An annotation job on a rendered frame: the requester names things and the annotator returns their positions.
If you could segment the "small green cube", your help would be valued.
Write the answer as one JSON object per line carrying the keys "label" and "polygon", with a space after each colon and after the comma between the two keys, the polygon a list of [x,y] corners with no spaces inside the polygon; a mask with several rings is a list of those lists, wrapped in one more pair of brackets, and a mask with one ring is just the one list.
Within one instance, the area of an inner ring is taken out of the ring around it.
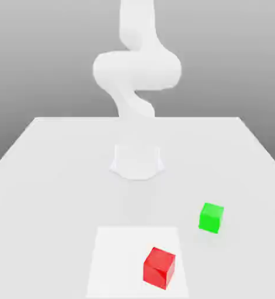
{"label": "small green cube", "polygon": [[222,223],[223,206],[204,203],[200,213],[199,228],[217,234]]}

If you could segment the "small red cube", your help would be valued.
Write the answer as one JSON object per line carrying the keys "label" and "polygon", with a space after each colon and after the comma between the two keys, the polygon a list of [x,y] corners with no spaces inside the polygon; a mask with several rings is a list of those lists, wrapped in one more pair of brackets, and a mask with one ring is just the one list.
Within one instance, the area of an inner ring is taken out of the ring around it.
{"label": "small red cube", "polygon": [[153,247],[144,261],[143,281],[166,290],[175,271],[176,255]]}

